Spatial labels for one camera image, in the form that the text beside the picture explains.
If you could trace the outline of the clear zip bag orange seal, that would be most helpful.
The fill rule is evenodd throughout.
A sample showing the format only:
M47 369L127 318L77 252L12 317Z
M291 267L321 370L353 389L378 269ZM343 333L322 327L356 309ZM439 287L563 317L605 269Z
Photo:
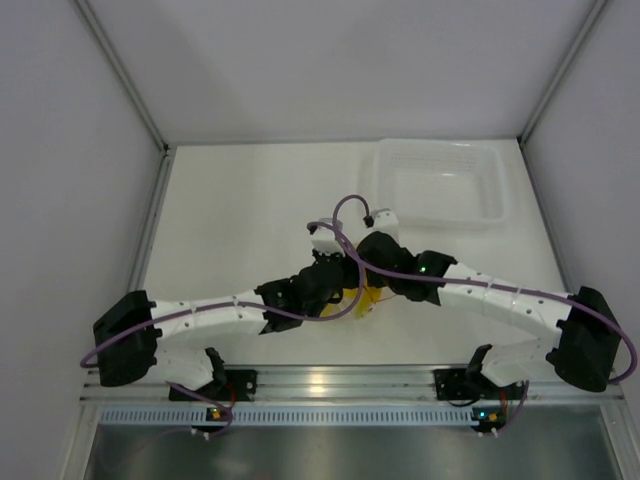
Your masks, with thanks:
M312 245L314 265L320 267L315 310L321 318L362 319L395 297L367 275L361 276L359 265L337 240L313 240Z

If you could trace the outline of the yellow fake banana bunch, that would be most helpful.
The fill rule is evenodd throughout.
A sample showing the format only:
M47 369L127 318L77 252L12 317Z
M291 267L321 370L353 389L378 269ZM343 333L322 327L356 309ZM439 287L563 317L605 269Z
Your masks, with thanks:
M338 303L327 304L320 313L320 316L329 317L332 315L338 315L353 305L353 308L343 315L343 318L362 319L374 311L376 305L383 300L384 293L385 288L365 285L358 301L355 302L358 294L358 288L344 289L341 297L334 297L334 300L338 300Z

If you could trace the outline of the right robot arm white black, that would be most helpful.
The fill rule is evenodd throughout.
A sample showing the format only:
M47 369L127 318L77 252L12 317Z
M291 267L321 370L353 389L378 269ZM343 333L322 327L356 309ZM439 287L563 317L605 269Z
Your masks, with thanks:
M621 336L604 296L535 292L494 280L456 258L426 250L413 254L391 235L373 232L357 246L371 284L414 302L461 308L530 334L511 345L478 347L466 370L480 397L519 381L556 374L578 389L602 392L610 382Z

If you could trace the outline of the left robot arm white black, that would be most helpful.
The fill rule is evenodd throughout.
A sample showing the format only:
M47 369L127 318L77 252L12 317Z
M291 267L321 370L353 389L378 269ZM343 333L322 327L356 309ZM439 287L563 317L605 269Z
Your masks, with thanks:
M323 322L325 308L342 301L346 289L361 294L363 287L356 262L341 254L317 254L295 275L218 299L169 302L152 300L144 290L131 291L94 323L96 347L81 364L97 369L103 387L148 380L215 399L226 386L216 339Z

